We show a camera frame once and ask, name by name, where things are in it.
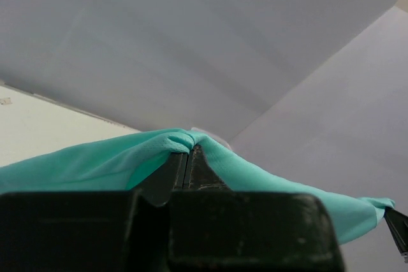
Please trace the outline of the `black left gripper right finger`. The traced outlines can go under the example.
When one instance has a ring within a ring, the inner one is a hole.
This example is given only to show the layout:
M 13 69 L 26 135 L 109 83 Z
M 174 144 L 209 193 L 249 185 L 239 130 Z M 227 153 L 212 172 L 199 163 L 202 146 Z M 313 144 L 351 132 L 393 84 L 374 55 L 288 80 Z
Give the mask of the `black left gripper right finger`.
M 209 166 L 201 146 L 195 145 L 190 151 L 186 165 L 186 189 L 188 190 L 229 190 L 230 188 Z

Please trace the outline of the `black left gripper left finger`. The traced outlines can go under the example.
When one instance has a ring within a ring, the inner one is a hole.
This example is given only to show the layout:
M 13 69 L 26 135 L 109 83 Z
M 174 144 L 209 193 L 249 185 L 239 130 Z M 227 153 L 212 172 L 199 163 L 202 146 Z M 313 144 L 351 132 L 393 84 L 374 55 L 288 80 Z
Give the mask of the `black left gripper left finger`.
M 182 189 L 188 154 L 171 153 L 165 163 L 140 183 L 141 195 L 152 205 L 168 202 L 175 189 Z

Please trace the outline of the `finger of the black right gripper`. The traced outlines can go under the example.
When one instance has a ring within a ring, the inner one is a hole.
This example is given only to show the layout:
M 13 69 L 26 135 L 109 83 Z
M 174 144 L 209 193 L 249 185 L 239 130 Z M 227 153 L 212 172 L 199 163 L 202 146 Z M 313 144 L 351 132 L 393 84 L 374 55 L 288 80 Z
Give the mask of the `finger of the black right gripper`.
M 395 245 L 402 257 L 407 257 L 408 252 L 408 227 L 407 216 L 393 208 L 386 208 L 384 218 L 390 230 Z

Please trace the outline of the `teal green t shirt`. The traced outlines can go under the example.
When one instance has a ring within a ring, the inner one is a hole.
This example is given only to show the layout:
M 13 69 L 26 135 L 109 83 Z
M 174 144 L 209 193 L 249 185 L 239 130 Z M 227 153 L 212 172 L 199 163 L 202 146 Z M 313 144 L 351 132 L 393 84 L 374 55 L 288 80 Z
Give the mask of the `teal green t shirt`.
M 374 229 L 388 198 L 350 197 L 273 175 L 224 147 L 209 135 L 184 129 L 128 134 L 39 155 L 1 168 L 1 192 L 129 190 L 161 167 L 172 153 L 200 146 L 209 166 L 235 191 L 306 193 L 328 210 L 338 241 L 355 240 Z

